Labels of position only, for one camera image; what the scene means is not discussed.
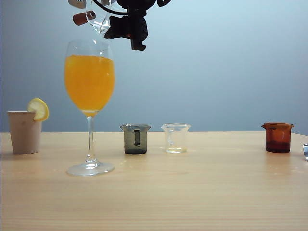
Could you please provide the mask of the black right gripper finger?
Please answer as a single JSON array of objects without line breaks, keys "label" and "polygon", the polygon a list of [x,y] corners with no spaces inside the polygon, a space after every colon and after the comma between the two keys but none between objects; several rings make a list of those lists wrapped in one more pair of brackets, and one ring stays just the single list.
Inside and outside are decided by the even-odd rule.
[{"label": "black right gripper finger", "polygon": [[144,17],[131,18],[131,48],[137,51],[143,51],[146,46],[143,41],[148,36],[147,23]]},{"label": "black right gripper finger", "polygon": [[131,38],[131,29],[128,16],[123,16],[122,18],[110,16],[109,22],[110,28],[104,34],[105,39]]}]

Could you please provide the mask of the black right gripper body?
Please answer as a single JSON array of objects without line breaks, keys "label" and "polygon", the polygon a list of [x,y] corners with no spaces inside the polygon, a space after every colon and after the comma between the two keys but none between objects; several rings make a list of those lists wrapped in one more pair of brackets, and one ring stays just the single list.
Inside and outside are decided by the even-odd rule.
[{"label": "black right gripper body", "polygon": [[117,0],[116,2],[127,10],[123,16],[145,17],[147,10],[155,4],[156,0]]}]

